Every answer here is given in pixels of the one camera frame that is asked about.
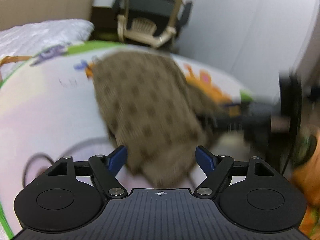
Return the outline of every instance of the green stripe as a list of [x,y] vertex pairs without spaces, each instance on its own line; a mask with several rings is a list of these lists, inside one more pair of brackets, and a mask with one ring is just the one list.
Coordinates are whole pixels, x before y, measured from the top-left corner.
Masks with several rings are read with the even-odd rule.
[[123,43],[112,41],[86,41],[84,44],[73,45],[68,47],[68,52],[64,56],[84,53],[96,49],[108,49],[113,47],[123,46]]
[[5,219],[1,203],[0,203],[0,223],[1,223],[5,233],[7,234],[8,238],[9,239],[13,238],[14,235],[13,235],[13,233],[11,231],[11,228],[10,228],[7,220]]
[[242,89],[240,89],[240,99],[241,99],[241,102],[253,101],[253,98],[251,97],[250,93]]

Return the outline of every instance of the chair armrest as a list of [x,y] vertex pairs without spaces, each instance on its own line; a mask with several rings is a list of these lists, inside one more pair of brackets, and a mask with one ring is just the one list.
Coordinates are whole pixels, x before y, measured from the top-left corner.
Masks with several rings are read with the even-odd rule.
[[125,17],[119,14],[118,17],[118,38],[120,42],[124,42],[124,31],[125,31]]
[[175,28],[167,26],[164,32],[158,38],[155,38],[155,42],[151,45],[151,47],[153,47],[154,49],[158,49],[172,37],[174,37],[176,33],[177,32]]
[[188,2],[184,7],[180,20],[177,21],[178,30],[188,23],[191,9],[192,9],[192,2]]

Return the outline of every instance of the office chair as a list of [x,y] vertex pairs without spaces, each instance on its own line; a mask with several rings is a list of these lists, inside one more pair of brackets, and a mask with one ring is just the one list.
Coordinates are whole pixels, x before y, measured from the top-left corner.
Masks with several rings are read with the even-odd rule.
[[125,39],[149,45],[155,49],[174,41],[187,23],[192,3],[188,3],[178,20],[182,0],[124,0],[124,10],[116,0],[113,10],[118,20],[119,41]]

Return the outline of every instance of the orange cartoon figure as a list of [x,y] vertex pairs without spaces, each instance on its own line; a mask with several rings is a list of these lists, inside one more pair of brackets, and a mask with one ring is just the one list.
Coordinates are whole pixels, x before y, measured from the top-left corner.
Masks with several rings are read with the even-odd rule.
[[4,64],[7,64],[7,63],[17,63],[19,61],[25,61],[25,60],[28,60],[30,59],[31,56],[6,56],[4,57],[3,59],[0,59],[0,67]]
[[207,71],[200,70],[198,77],[194,75],[189,64],[184,63],[184,67],[189,71],[189,74],[186,75],[186,80],[190,85],[199,88],[217,104],[227,104],[232,102],[231,97],[228,94],[223,93],[220,88],[211,83],[211,76]]
[[76,64],[74,66],[75,70],[84,70],[85,74],[87,75],[87,78],[92,78],[93,73],[92,73],[92,68],[95,66],[97,59],[95,57],[92,58],[92,62],[87,62],[85,60],[81,60],[81,63]]

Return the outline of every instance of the metal pivot screw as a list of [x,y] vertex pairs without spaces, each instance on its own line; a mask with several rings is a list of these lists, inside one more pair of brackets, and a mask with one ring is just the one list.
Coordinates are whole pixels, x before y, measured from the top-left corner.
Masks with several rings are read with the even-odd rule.
[[112,196],[120,196],[124,193],[124,190],[119,187],[114,187],[111,190],[109,190],[109,194]]
[[201,187],[201,188],[198,188],[197,193],[201,196],[208,196],[212,194],[212,189],[208,187]]

